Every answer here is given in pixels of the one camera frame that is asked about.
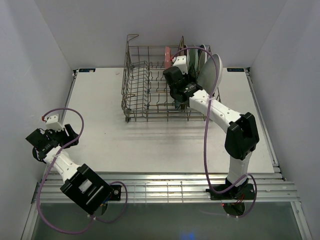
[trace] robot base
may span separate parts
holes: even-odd
[[[223,191],[230,185],[231,183],[226,179],[225,184],[214,184],[212,187],[216,191]],[[243,200],[253,200],[255,198],[254,186],[251,183],[248,183],[248,179],[240,186],[234,186],[229,191],[222,194],[216,194],[210,189],[206,189],[205,191],[210,193],[211,200],[237,200],[238,198],[241,198],[242,195]]]

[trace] wire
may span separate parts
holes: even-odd
[[[252,178],[252,181],[253,181],[253,184],[254,184],[254,190],[255,190],[255,194],[254,194],[254,198],[253,198],[253,201],[252,201],[251,206],[250,206],[249,209],[248,209],[244,214],[242,214],[242,215],[235,216],[235,215],[227,214],[227,216],[231,216],[231,217],[233,217],[233,218],[243,218],[243,217],[247,216],[247,215],[252,211],[252,209],[254,208],[255,203],[256,203],[256,200],[257,200],[258,187],[257,187],[256,180],[255,180],[255,178],[252,176],[252,174],[251,174],[251,173],[248,173],[248,176],[250,176],[250,177]],[[226,216],[226,214],[215,213],[215,212],[208,212],[208,211],[203,211],[203,210],[201,210],[200,212],[203,213],[203,214],[208,214],[208,215]]]
[[[105,223],[105,224],[112,224],[114,223],[115,221],[117,221],[125,212],[126,208],[127,208],[127,205],[128,205],[128,190],[127,190],[127,187],[126,185],[122,182],[122,181],[113,181],[110,183],[110,185],[113,185],[113,184],[121,184],[123,187],[124,187],[124,190],[125,190],[125,202],[124,202],[124,206],[120,212],[120,214],[113,220],[104,220],[102,218],[99,218],[99,217],[96,217],[96,220],[102,222],[102,223]]]
[[[46,172],[45,172],[45,174],[44,174],[44,177],[43,177],[43,179],[42,179],[42,181],[41,181],[41,183],[40,183],[40,186],[39,186],[39,188],[38,188],[38,192],[37,192],[37,196],[36,196],[36,208],[37,208],[37,210],[38,210],[38,214],[40,215],[42,221],[43,221],[45,224],[47,224],[50,228],[52,228],[52,229],[54,229],[54,230],[56,230],[57,232],[62,233],[62,234],[79,235],[79,234],[83,234],[84,232],[86,232],[86,231],[91,227],[91,225],[92,225],[92,223],[93,223],[93,221],[94,221],[94,217],[95,217],[94,215],[91,215],[91,216],[90,216],[90,222],[89,222],[89,224],[88,224],[84,229],[82,229],[82,230],[80,230],[80,231],[67,231],[67,230],[63,230],[63,229],[61,229],[61,228],[58,228],[57,226],[55,226],[55,225],[53,225],[52,223],[50,223],[50,222],[46,219],[46,217],[44,216],[44,213],[42,212],[41,207],[40,207],[40,195],[41,195],[42,188],[44,187],[44,184],[45,184],[45,182],[46,182],[46,179],[47,179],[47,177],[48,177],[48,175],[49,175],[49,173],[50,173],[50,170],[51,170],[52,167],[54,166],[54,164],[55,164],[55,162],[56,162],[56,160],[57,160],[58,155],[59,155],[59,154],[61,153],[61,151],[62,151],[63,149],[65,149],[67,146],[69,146],[70,144],[72,144],[72,143],[74,143],[75,141],[77,141],[77,140],[81,137],[81,135],[82,135],[82,133],[83,133],[83,131],[84,131],[84,128],[85,128],[85,121],[84,121],[84,118],[82,117],[82,115],[81,115],[78,111],[76,111],[76,110],[74,110],[74,109],[72,109],[72,108],[68,108],[68,107],[59,107],[59,108],[52,109],[52,110],[46,112],[46,113],[42,116],[42,119],[45,119],[45,117],[46,117],[48,114],[50,114],[50,113],[52,113],[52,112],[55,112],[55,111],[59,111],[59,110],[68,110],[68,111],[72,111],[72,112],[76,113],[76,114],[80,117],[80,119],[81,119],[81,130],[80,130],[80,132],[79,132],[79,135],[78,135],[75,139],[73,139],[73,140],[71,140],[70,142],[66,143],[65,145],[63,145],[63,146],[57,151],[57,153],[56,153],[55,157],[53,158],[51,164],[49,165],[48,169],[46,170]],[[104,222],[104,223],[114,223],[116,220],[118,220],[118,219],[123,215],[123,213],[124,213],[124,211],[125,211],[125,209],[126,209],[126,207],[127,207],[127,203],[128,203],[128,190],[127,190],[127,187],[126,187],[126,185],[125,185],[123,182],[121,182],[121,181],[111,182],[110,185],[115,184],[115,183],[119,183],[119,184],[123,185],[123,187],[124,187],[124,189],[125,189],[125,204],[124,204],[124,207],[123,207],[121,213],[119,214],[119,216],[117,216],[114,220],[112,220],[112,221],[101,221],[99,218],[96,218],[96,219],[99,220],[100,222]]]
[[[244,198],[245,198],[245,195],[242,194],[241,199],[238,199],[235,203],[232,203],[232,204],[241,204],[244,201]]]
[[[217,63],[216,63],[214,57],[212,56],[212,54],[208,50],[206,50],[204,48],[201,48],[201,47],[198,47],[198,46],[188,46],[188,47],[185,47],[185,48],[179,50],[172,58],[176,57],[180,52],[186,51],[186,50],[189,50],[189,49],[198,49],[198,50],[204,51],[212,59],[212,61],[214,63],[214,67],[215,67],[215,79],[214,79],[212,90],[209,93],[209,96],[213,96],[214,91],[215,91],[216,86],[217,86],[217,83],[218,83],[218,67],[217,67]],[[229,187],[227,187],[226,189],[224,189],[222,191],[215,190],[211,185],[209,172],[208,172],[208,165],[207,165],[207,138],[208,138],[208,128],[209,128],[209,121],[210,121],[211,103],[212,103],[212,99],[209,98],[208,109],[207,109],[206,118],[205,118],[204,139],[203,139],[203,164],[204,164],[204,172],[205,172],[206,180],[207,180],[209,188],[210,188],[210,190],[212,192],[214,192],[215,194],[224,194],[227,191],[229,191],[230,189],[232,189],[242,179],[246,178],[247,175],[250,176],[252,178],[253,182],[254,182],[255,194],[254,194],[254,199],[253,199],[252,205],[248,209],[248,211],[245,212],[243,215],[238,216],[238,217],[244,217],[252,210],[253,206],[255,205],[256,199],[257,199],[257,185],[256,185],[256,181],[255,181],[254,177],[252,176],[252,174],[248,173],[247,175],[246,174],[242,175],[237,181],[235,181],[232,185],[230,185]]]
[[[111,199],[111,197],[108,197],[101,205],[106,204],[106,202],[108,202]]]

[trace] glass surface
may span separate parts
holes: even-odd
[[[109,204],[103,218],[111,220],[122,204]],[[41,204],[44,215],[57,227],[83,229],[89,219],[75,204]],[[66,235],[49,228],[38,217],[33,240],[300,240],[301,235],[290,202],[256,203],[252,212],[235,219],[208,215],[224,214],[220,203],[128,204],[115,223],[95,221],[81,235]]]

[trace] metal wire rack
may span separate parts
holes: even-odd
[[[204,121],[206,117],[181,103],[178,108],[170,96],[170,88],[163,76],[166,46],[137,46],[130,41],[138,34],[127,36],[121,107],[126,122],[137,121]],[[171,52],[178,46],[168,46]]]

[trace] white tabletop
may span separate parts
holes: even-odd
[[[75,163],[96,172],[203,173],[203,121],[125,122],[121,109],[123,68],[96,68],[77,74],[68,107],[84,118],[84,131],[77,146],[69,148]],[[251,112],[257,121],[260,142],[250,159],[251,173],[273,173],[258,113],[245,72],[223,69],[219,86],[222,103],[235,111]],[[81,121],[67,112],[64,124],[79,132]],[[208,169],[227,173],[229,155],[226,135],[210,122],[207,141]]]

